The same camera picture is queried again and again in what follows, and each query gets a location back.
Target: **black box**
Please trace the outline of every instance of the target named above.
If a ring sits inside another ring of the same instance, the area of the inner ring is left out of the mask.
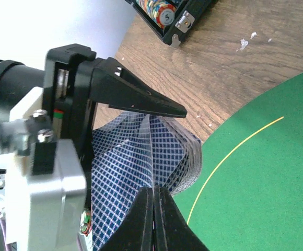
[[[163,41],[174,48],[177,48],[183,42],[192,28],[206,10],[212,0],[167,0],[167,2],[176,7],[174,21],[160,28],[148,14],[139,6],[136,0],[126,0],[139,15],[145,20],[154,33]]]

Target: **curved yellow line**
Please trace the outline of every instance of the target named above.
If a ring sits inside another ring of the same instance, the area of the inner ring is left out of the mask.
[[[263,131],[264,129],[268,128],[269,126],[273,125],[274,123],[282,120],[284,118],[284,116],[280,117],[279,119],[276,119],[274,121],[272,121],[271,123],[267,124],[266,126],[262,127],[261,129],[259,129],[258,131],[254,132],[252,135],[250,135],[249,137],[247,137],[246,139],[244,139],[240,144],[238,144],[237,146],[234,147],[233,150],[231,150],[224,158],[222,161],[220,161],[220,163],[214,168],[214,170],[211,172],[211,174],[209,175],[209,177],[207,178],[207,180],[205,181],[204,185],[202,186],[202,188],[200,189],[198,195],[197,195],[197,198],[195,198],[195,201],[193,203],[193,206],[191,208],[191,211],[190,211],[190,214],[189,214],[189,217],[188,217],[188,221],[187,221],[187,224],[189,225],[189,222],[190,222],[190,218],[192,216],[192,212],[193,212],[193,209],[195,207],[195,205],[197,204],[197,201],[202,193],[202,191],[204,190],[207,182],[210,180],[210,178],[212,177],[212,175],[218,170],[219,166],[237,149],[239,148],[241,145],[243,145],[246,141],[248,141],[249,139],[251,139],[253,136],[255,136],[256,134],[258,134],[259,132]]]

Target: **wooden surface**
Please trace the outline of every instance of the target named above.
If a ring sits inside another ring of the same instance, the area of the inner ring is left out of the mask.
[[[244,50],[242,38],[249,42]],[[219,0],[179,49],[136,16],[116,58],[183,104],[188,116],[179,121],[205,141],[249,101],[303,72],[303,1]],[[118,114],[100,106],[96,127]]]

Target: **green mat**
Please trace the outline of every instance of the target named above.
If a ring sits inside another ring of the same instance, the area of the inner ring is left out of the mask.
[[[303,250],[303,74],[250,102],[204,143],[198,181],[174,197],[211,251]]]

